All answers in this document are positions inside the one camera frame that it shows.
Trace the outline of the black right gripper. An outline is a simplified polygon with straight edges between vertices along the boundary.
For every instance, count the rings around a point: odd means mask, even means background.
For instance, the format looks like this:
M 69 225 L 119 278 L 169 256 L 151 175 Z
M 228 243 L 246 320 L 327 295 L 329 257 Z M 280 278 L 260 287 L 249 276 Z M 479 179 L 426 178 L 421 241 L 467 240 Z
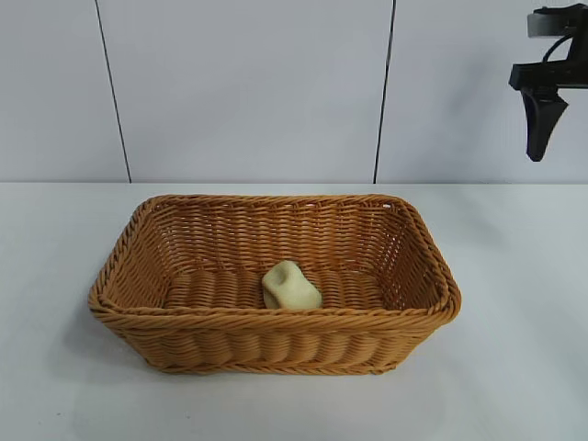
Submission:
M 568 40 L 571 44 L 567 56 L 561 60 L 551 60 L 552 53 Z M 526 154 L 533 162 L 540 162 L 568 103 L 560 97 L 557 89 L 535 88 L 586 89 L 587 40 L 560 38 L 547 50 L 540 62 L 514 64 L 509 85 L 514 90 L 521 90 L 523 98 L 527 126 Z

